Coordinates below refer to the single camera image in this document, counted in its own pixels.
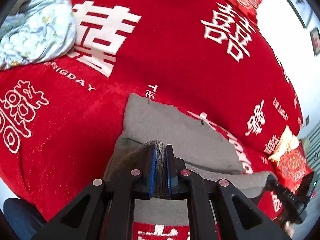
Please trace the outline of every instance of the floral cloth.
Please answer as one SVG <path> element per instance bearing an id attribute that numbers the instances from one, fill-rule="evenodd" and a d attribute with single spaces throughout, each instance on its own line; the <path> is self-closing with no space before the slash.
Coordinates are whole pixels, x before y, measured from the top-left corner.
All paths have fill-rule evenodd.
<path id="1" fill-rule="evenodd" d="M 76 39 L 70 0 L 30 0 L 0 29 L 0 70 L 63 56 Z"/>

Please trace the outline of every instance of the framed picture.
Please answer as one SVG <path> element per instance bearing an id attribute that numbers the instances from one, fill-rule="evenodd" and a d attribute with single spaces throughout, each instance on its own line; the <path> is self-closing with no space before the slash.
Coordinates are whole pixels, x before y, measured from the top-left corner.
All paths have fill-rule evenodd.
<path id="1" fill-rule="evenodd" d="M 312 41 L 312 46 L 313 46 L 313 52 L 315 56 L 317 56 L 320 53 L 320 35 L 319 35 L 319 29 L 314 28 L 310 32 L 310 37 Z"/>

